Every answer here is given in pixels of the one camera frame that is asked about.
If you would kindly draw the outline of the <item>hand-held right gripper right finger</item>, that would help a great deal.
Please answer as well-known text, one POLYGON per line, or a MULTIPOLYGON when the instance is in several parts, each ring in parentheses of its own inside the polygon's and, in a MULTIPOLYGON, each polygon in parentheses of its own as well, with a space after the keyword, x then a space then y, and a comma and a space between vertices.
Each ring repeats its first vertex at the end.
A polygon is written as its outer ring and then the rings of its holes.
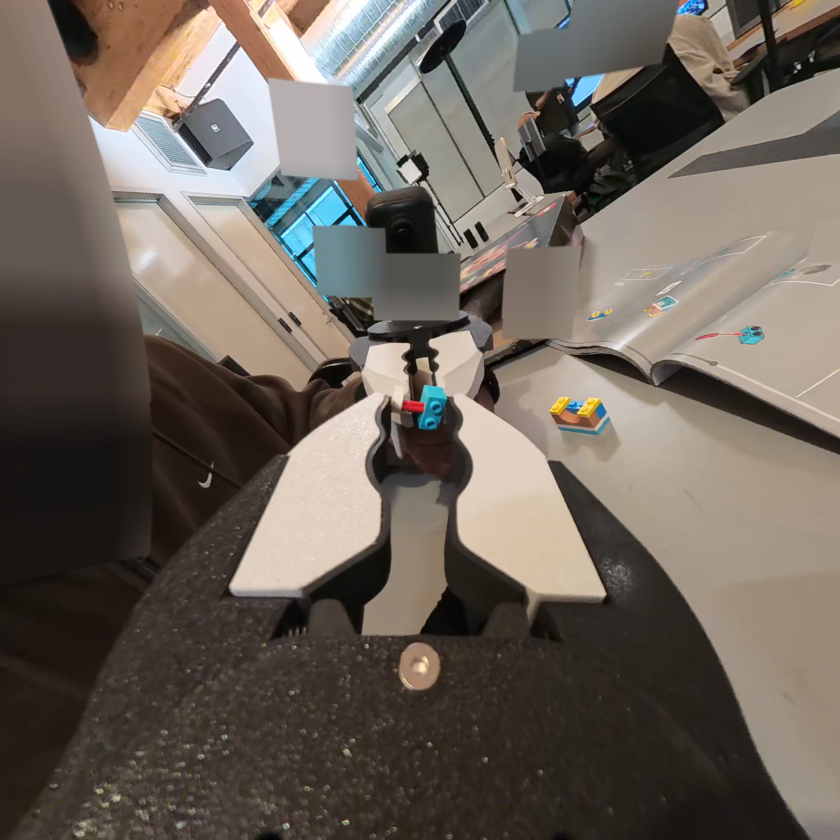
POLYGON ((606 589, 543 452, 466 395, 452 399, 463 470, 448 584, 470 606, 600 603, 606 589))

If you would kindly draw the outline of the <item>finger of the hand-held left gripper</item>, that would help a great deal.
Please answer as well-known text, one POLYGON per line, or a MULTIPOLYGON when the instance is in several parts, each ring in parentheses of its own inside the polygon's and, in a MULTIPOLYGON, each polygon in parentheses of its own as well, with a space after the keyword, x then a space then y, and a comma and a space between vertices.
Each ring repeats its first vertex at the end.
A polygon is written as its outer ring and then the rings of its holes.
POLYGON ((429 340, 434 381, 447 396, 475 398, 485 377, 484 352, 471 331, 448 332, 429 340))
POLYGON ((411 375, 407 373, 412 351, 410 343, 371 343, 361 366, 366 395, 380 394, 395 398, 413 398, 411 375))

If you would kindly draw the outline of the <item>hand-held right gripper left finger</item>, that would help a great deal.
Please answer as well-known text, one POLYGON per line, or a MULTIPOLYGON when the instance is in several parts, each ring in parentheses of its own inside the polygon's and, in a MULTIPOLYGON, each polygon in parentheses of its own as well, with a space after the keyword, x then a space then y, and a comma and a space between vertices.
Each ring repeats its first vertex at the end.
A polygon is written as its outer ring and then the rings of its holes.
POLYGON ((313 595, 383 544, 373 454, 384 443, 390 403, 369 395, 291 450, 229 583, 232 595, 313 595))

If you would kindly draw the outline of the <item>teal toy brick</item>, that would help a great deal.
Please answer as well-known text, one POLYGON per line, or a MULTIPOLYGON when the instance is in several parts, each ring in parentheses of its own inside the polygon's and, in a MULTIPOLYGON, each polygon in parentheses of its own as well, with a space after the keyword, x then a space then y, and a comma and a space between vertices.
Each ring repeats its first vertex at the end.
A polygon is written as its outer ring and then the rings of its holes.
POLYGON ((426 384, 420 403, 423 409, 416 415, 416 427, 424 432, 437 430, 446 415, 448 397, 445 390, 437 385, 426 384))

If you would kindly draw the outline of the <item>person's left forearm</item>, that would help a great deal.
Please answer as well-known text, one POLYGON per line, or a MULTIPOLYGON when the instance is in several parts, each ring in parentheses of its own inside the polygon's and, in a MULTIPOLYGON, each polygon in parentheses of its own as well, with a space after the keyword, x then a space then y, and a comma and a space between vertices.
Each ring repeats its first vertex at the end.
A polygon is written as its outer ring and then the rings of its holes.
POLYGON ((249 375, 229 356, 218 366, 226 370, 235 395, 245 404, 234 410, 235 424, 249 421, 254 437, 273 454, 288 454, 311 432, 365 396, 361 371, 339 389, 317 381, 297 390, 273 374, 249 375))

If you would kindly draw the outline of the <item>white desk stand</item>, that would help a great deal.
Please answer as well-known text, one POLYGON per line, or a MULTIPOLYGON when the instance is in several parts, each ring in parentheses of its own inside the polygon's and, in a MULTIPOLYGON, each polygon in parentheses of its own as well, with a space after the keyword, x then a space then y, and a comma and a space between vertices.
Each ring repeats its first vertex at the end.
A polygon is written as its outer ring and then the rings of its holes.
POLYGON ((514 172, 515 161, 504 138, 500 137, 495 141, 495 154, 505 187, 509 190, 516 202, 515 208, 509 211, 508 214, 515 218, 529 215, 531 210, 543 201, 544 195, 535 195, 527 187, 519 183, 514 172))

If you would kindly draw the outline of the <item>person's left hand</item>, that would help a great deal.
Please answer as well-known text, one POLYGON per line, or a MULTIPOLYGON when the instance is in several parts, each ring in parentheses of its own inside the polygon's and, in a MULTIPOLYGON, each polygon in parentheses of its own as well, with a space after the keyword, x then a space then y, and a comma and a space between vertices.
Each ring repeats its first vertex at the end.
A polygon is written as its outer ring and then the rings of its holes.
POLYGON ((437 480, 448 480, 455 460, 455 441, 448 428, 441 424, 435 430, 399 426, 399 452, 394 462, 411 467, 437 480))

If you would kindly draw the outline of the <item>black office chair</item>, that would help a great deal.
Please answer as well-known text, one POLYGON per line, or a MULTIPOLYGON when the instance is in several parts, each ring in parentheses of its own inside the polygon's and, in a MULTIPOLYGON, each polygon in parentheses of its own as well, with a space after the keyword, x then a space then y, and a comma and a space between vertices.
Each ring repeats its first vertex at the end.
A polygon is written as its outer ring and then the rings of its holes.
POLYGON ((724 125, 718 106, 674 56, 641 69, 592 110, 640 182, 724 125))
POLYGON ((360 369, 351 358, 331 358, 321 362, 311 373, 308 383, 323 382, 329 388, 340 389, 360 369))

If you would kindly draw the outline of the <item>toy set box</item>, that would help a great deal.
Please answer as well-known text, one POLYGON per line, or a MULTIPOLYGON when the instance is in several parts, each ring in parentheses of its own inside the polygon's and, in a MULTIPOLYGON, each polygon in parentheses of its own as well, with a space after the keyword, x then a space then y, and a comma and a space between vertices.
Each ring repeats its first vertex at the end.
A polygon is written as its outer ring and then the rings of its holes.
POLYGON ((554 193, 530 209, 510 231, 478 253, 461 260, 459 293, 465 295, 505 270, 510 249, 583 245, 584 236, 573 208, 574 193, 554 193))

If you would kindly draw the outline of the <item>small multicoloured brick build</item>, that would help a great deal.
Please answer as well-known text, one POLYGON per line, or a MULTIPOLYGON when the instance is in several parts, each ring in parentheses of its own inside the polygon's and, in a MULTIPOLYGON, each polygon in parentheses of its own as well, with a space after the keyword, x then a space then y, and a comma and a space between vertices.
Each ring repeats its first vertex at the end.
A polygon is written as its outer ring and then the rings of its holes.
POLYGON ((573 434, 599 435, 611 422, 602 400, 596 397, 584 401, 561 397, 549 414, 560 431, 573 434))

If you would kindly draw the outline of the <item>black floor lamp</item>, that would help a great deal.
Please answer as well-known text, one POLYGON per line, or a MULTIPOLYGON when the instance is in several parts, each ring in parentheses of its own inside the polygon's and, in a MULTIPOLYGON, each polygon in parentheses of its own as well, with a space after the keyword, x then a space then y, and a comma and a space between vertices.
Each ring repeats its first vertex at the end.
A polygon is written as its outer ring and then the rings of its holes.
POLYGON ((424 77, 431 74, 440 65, 446 64, 466 105, 471 110, 472 104, 469 91, 466 89, 463 78, 460 76, 455 66, 455 61, 452 58, 452 53, 466 34, 466 28, 467 23, 464 19, 459 19, 450 26, 447 26, 440 36, 435 39, 435 42, 430 45, 421 59, 418 69, 421 76, 424 77))

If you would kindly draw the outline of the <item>white double doors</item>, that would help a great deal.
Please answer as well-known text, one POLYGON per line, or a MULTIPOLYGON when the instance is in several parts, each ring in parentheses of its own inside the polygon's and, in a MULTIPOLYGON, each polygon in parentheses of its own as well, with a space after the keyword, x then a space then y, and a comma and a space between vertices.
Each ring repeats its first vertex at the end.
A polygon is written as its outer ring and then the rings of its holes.
POLYGON ((351 332, 245 199, 113 191, 143 329, 302 386, 351 332))

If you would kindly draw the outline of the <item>grey instruction booklet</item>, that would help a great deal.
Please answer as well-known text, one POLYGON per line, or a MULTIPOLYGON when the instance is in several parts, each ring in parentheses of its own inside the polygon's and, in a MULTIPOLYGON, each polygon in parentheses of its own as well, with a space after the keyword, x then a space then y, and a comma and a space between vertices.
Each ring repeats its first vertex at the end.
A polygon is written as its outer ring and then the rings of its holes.
POLYGON ((627 271, 549 345, 611 356, 653 386, 693 371, 838 453, 838 219, 767 230, 669 266, 627 271))

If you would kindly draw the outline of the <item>wooden ceiling beam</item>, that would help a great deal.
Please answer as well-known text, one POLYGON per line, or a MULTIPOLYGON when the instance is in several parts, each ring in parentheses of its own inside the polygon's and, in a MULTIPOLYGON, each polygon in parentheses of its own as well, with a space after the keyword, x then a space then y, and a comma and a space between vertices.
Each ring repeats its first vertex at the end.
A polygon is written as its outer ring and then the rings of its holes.
POLYGON ((128 131, 177 70, 186 72, 224 25, 265 78, 296 81, 301 71, 281 51, 260 15, 264 2, 78 2, 98 36, 89 66, 75 66, 88 113, 103 128, 128 131))

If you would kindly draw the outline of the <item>silver ventilation duct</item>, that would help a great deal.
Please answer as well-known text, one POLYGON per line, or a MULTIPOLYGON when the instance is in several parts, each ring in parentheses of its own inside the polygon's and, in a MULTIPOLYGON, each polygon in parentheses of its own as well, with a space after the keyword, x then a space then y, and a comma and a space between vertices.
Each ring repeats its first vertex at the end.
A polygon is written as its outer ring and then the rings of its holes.
POLYGON ((487 3, 444 1, 330 2, 301 38, 321 74, 359 97, 405 47, 441 34, 487 3))

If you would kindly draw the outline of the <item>black wall speaker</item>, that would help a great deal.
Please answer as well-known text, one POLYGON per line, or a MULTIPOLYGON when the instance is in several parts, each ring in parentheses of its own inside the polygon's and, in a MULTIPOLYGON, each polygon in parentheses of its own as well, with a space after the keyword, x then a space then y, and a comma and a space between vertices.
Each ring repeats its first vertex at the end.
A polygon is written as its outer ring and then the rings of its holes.
POLYGON ((199 104, 177 132, 208 169, 231 171, 255 142, 222 99, 199 104))

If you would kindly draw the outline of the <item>white wall vent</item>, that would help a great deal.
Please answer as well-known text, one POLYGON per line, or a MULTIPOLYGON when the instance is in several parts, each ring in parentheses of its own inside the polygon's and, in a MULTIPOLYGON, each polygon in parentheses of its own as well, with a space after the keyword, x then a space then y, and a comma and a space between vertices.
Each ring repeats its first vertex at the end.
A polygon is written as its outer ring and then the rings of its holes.
POLYGON ((132 131, 168 172, 190 176, 206 175, 206 167, 161 115, 143 111, 136 119, 132 131))

